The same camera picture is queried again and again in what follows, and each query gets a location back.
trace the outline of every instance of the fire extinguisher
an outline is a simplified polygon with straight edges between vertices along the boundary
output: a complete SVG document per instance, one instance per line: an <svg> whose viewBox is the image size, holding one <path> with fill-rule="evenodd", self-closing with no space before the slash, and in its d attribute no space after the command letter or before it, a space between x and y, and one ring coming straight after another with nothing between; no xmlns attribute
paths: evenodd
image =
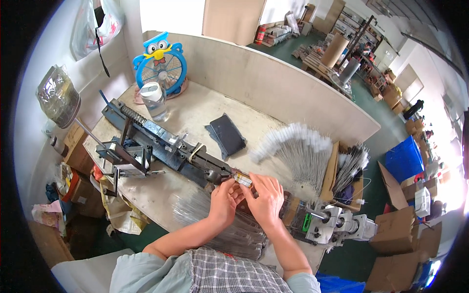
<svg viewBox="0 0 469 293"><path fill-rule="evenodd" d="M266 29L265 26L263 25L259 26L259 32L257 33L257 38L256 38L256 41L254 42L257 45L260 45L262 43L262 40L264 39L265 29Z"/></svg>

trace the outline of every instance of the label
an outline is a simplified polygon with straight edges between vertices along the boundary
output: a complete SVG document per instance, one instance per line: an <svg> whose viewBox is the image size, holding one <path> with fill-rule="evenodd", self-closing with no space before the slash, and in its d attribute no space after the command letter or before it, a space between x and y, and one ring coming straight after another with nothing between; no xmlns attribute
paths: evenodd
<svg viewBox="0 0 469 293"><path fill-rule="evenodd" d="M77 200L79 203L82 203L82 204L86 204L86 198L84 197L79 197L78 200Z"/></svg>

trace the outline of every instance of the smartphone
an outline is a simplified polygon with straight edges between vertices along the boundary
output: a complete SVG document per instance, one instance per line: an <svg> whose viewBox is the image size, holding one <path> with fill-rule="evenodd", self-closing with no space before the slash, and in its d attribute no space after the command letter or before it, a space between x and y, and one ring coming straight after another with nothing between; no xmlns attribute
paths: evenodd
<svg viewBox="0 0 469 293"><path fill-rule="evenodd" d="M242 139L238 129L232 123L231 119L223 115L220 118L210 122L215 135L225 149L227 155L233 155L236 152L244 149L246 143Z"/></svg>

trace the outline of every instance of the hand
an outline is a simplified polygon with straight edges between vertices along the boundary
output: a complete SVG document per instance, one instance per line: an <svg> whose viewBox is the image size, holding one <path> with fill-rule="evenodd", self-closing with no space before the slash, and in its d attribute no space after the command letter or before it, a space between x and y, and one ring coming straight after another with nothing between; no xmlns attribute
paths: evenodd
<svg viewBox="0 0 469 293"><path fill-rule="evenodd" d="M215 188L212 192L208 219L215 225L225 229L235 219L236 206L244 199L244 194L233 178Z"/></svg>
<svg viewBox="0 0 469 293"><path fill-rule="evenodd" d="M251 172L249 177L259 193L259 197L254 198L252 191L246 186L240 185L240 187L246 197L252 215L267 233L281 224L279 212L284 199L283 187L274 177L256 175Z"/></svg>

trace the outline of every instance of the blue plastic crate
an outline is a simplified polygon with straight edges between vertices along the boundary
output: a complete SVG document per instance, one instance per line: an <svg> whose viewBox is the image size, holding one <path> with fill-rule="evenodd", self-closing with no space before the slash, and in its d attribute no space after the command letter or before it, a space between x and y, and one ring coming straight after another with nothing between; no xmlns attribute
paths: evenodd
<svg viewBox="0 0 469 293"><path fill-rule="evenodd" d="M355 282L343 280L339 277L316 273L316 279L321 287L321 293L362 293L365 289L365 282Z"/></svg>
<svg viewBox="0 0 469 293"><path fill-rule="evenodd" d="M422 156L412 136L386 153L386 169L399 183L424 171Z"/></svg>

